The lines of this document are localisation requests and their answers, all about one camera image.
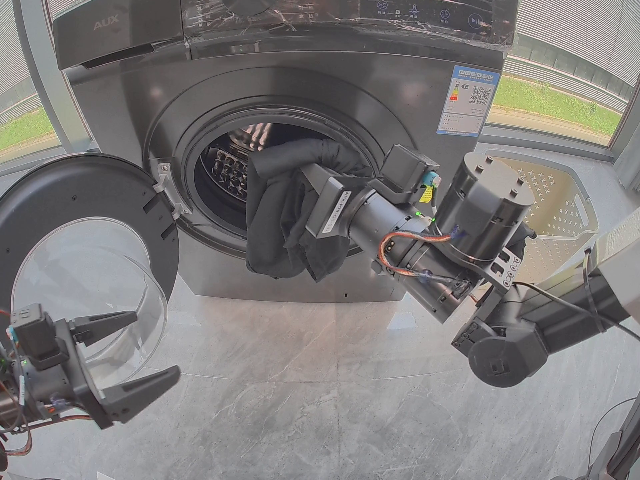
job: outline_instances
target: grass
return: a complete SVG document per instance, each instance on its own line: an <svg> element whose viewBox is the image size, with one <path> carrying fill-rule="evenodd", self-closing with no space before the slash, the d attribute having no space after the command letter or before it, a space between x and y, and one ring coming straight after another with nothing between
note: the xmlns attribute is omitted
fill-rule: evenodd
<svg viewBox="0 0 640 480"><path fill-rule="evenodd" d="M548 84L525 82L510 76L501 78L493 104L555 117L608 136L613 134L621 117L613 110L557 91ZM49 118L40 108L0 125L0 150L52 132Z"/></svg>
<svg viewBox="0 0 640 480"><path fill-rule="evenodd" d="M548 84L530 83L508 76L501 78L493 104L555 117L609 136L621 117L613 110L557 91Z"/></svg>
<svg viewBox="0 0 640 480"><path fill-rule="evenodd" d="M53 132L43 108L0 125L0 150Z"/></svg>

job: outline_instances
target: qr code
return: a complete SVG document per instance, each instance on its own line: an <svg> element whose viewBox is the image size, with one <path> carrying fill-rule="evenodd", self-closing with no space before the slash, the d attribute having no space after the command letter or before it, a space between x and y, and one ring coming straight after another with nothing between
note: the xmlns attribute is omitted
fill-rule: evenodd
<svg viewBox="0 0 640 480"><path fill-rule="evenodd" d="M478 87L474 85L474 91L471 93L471 98L469 98L469 103L475 105L487 105L489 103L489 98L491 98L491 87Z"/></svg>

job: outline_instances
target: front-loading washing machine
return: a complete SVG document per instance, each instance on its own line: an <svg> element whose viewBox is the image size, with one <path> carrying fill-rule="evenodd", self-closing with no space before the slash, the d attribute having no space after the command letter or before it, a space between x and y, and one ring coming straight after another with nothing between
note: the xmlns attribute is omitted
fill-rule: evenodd
<svg viewBox="0 0 640 480"><path fill-rule="evenodd" d="M57 17L53 34L58 66L101 152L144 169L176 208L161 235L173 238L177 227L179 271L194 293L382 301L403 291L377 276L356 246L318 284L307 273L273 279L247 270L247 155L328 138L377 173L399 143L439 162L448 185L493 95L460 80L484 76L495 89L517 7L518 0L91 0ZM474 95L447 110L466 90Z"/></svg>

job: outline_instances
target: play pause button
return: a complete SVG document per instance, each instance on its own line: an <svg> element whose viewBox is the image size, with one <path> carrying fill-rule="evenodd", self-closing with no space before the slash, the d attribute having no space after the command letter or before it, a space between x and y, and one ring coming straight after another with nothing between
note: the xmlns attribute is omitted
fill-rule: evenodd
<svg viewBox="0 0 640 480"><path fill-rule="evenodd" d="M480 28L483 25L482 16L480 14L471 14L469 15L469 27L471 28Z"/></svg>

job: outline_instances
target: marble floor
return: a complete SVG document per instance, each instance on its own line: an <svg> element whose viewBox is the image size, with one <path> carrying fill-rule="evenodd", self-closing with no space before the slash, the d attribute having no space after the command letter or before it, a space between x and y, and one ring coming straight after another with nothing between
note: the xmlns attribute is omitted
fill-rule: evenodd
<svg viewBox="0 0 640 480"><path fill-rule="evenodd" d="M568 157L600 231L637 199L611 165ZM584 472L596 421L638 390L639 343L610 330L551 356L509 389L478 381L411 297L292 304L204 298L179 278L166 333L145 367L183 377L126 425L34 432L10 471L62 480L549 480ZM629 324L636 332L640 326ZM599 451L628 407L603 421ZM8 444L17 447L18 438Z"/></svg>

